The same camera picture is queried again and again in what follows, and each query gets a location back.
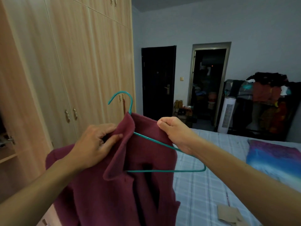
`checkered bed sheet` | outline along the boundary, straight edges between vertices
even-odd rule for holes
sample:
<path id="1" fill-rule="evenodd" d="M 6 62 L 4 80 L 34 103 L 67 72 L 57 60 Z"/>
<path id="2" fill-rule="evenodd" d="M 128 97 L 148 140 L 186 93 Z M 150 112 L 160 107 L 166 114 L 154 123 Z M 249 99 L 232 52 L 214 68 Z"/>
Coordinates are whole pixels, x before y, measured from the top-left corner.
<path id="1" fill-rule="evenodd" d="M 200 137 L 223 148 L 237 158 L 246 161 L 249 150 L 247 137 L 192 129 Z M 265 141 L 301 150 L 301 144 Z M 202 169 L 203 164 L 184 153 L 178 153 L 176 170 Z M 239 201 L 232 191 L 208 168 L 205 172 L 175 173 L 173 188 L 176 199 L 181 202 L 177 214 L 176 226 L 215 226 L 228 225 L 217 219 L 217 204 L 238 208 L 250 226 L 260 226 L 260 222 Z"/>

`left hand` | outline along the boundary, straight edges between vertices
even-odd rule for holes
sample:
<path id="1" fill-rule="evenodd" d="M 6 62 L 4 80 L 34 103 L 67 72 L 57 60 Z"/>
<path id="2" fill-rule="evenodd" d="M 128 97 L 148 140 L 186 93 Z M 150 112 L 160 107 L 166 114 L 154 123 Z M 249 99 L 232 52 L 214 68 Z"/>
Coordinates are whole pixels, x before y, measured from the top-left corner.
<path id="1" fill-rule="evenodd" d="M 102 138 L 115 129 L 115 124 L 90 125 L 64 159 L 80 171 L 96 165 L 123 137 L 122 134 L 113 135 L 104 143 Z"/>

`doorway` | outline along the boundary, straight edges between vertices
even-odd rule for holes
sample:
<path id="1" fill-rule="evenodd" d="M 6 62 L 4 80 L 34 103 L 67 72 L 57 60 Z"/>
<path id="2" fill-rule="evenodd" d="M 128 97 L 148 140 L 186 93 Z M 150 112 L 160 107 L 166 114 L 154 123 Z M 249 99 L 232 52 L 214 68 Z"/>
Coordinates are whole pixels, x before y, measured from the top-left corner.
<path id="1" fill-rule="evenodd" d="M 176 46 L 142 48 L 143 115 L 171 117 L 175 85 Z"/>
<path id="2" fill-rule="evenodd" d="M 192 128 L 214 131 L 224 87 L 231 42 L 193 45 L 188 105 Z"/>

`dark door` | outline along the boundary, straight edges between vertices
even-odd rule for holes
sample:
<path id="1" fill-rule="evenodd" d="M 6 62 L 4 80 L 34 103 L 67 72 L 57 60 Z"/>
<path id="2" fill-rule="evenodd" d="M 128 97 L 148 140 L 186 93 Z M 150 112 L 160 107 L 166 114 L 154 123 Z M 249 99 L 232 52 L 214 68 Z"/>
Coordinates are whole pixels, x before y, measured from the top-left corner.
<path id="1" fill-rule="evenodd" d="M 175 85 L 176 46 L 142 48 L 143 115 L 171 117 Z"/>

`ceiling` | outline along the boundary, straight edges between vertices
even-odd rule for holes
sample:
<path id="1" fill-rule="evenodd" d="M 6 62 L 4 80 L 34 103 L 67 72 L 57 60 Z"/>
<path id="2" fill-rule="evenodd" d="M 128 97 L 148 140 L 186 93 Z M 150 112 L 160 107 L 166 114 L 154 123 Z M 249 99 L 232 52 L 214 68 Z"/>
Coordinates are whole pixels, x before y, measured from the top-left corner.
<path id="1" fill-rule="evenodd" d="M 135 6 L 140 12 L 164 9 L 177 5 L 189 4 L 202 0 L 132 0 L 133 6 Z"/>

